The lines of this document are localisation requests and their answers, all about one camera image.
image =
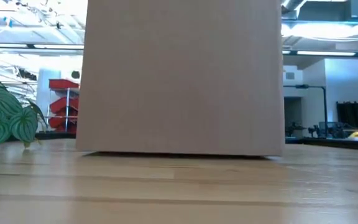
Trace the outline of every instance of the black lamp pole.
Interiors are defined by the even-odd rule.
[[[325,86],[309,86],[309,85],[284,85],[284,88],[297,88],[302,90],[307,90],[309,88],[320,88],[323,90],[324,95],[324,125],[326,138],[328,137],[328,115],[327,115],[327,89]]]

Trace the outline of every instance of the ceiling duct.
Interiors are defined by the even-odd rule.
[[[308,0],[282,0],[281,12],[282,14],[287,14],[292,11],[299,11],[307,1]]]

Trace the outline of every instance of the light wood surface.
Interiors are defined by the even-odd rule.
[[[358,224],[358,151],[283,157],[91,156],[73,140],[0,146],[0,224]]]
[[[88,1],[78,150],[279,155],[280,12],[279,0]]]

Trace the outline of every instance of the brown cardboard box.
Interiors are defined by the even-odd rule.
[[[278,0],[89,1],[82,151],[279,155]]]

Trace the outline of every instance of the red shelf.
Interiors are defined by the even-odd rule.
[[[78,112],[77,110],[70,109],[68,112],[69,116],[77,116]],[[51,128],[59,128],[60,126],[66,125],[66,118],[62,118],[62,116],[66,116],[66,111],[61,110],[56,114],[57,117],[49,118],[49,126]],[[72,124],[76,124],[77,118],[69,118],[68,122]]]
[[[79,88],[80,85],[64,79],[50,79],[49,88],[51,89],[67,89],[67,88]]]
[[[60,98],[59,100],[53,102],[50,104],[50,111],[52,111],[53,113],[58,113],[59,111],[61,110],[66,110],[66,102],[67,102],[67,99],[65,97],[63,98]],[[79,100],[78,98],[75,98],[75,99],[69,99],[69,102],[68,102],[68,106],[71,107],[71,108],[74,108],[76,110],[78,110],[78,103],[79,103]]]

